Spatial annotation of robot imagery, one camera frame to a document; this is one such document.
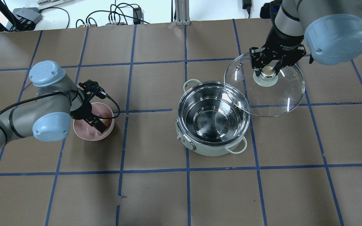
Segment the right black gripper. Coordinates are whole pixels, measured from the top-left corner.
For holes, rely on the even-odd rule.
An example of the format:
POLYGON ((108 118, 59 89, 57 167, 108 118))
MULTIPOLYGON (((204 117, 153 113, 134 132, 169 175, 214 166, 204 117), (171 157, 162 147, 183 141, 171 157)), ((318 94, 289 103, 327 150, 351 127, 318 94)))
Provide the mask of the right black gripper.
POLYGON ((296 64, 307 53, 303 40, 303 35, 290 36, 272 27, 262 47, 250 48, 250 63, 255 76, 260 76, 262 69, 271 62, 274 62, 275 76, 286 66, 296 64))

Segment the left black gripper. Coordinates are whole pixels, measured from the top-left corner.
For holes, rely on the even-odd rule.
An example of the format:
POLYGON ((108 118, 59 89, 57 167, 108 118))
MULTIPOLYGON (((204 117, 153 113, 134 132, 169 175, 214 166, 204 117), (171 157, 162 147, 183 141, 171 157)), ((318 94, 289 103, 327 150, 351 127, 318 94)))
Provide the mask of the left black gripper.
POLYGON ((90 101, 95 96, 104 99, 106 97, 105 90, 99 86, 98 82, 88 80, 84 83, 79 83, 76 89, 71 89, 70 91, 72 95, 70 117, 74 120, 86 120, 90 126, 100 133, 104 133, 107 127, 92 113, 90 101))

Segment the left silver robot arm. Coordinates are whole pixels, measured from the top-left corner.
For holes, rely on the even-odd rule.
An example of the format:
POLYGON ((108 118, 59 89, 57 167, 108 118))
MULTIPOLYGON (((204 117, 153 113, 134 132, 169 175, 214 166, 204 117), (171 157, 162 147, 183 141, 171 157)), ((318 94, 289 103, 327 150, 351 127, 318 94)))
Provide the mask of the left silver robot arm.
POLYGON ((35 98, 12 104, 0 111, 0 149, 11 141, 35 137, 55 142, 69 135, 71 120, 84 120, 103 133, 107 126, 92 113, 94 96, 105 98, 97 82, 88 80, 76 85, 58 63, 36 63, 29 78, 38 88, 35 98))

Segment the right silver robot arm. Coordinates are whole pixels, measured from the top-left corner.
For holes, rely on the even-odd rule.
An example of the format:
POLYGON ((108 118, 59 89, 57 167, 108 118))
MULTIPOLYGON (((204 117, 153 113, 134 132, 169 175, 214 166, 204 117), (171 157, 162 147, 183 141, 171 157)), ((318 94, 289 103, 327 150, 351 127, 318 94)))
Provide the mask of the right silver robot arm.
POLYGON ((262 19, 272 28, 265 44, 250 48, 255 75, 265 75, 265 67, 276 61, 274 74, 293 66, 305 54, 310 61, 336 65, 362 54, 362 0, 274 0, 265 3, 262 19))

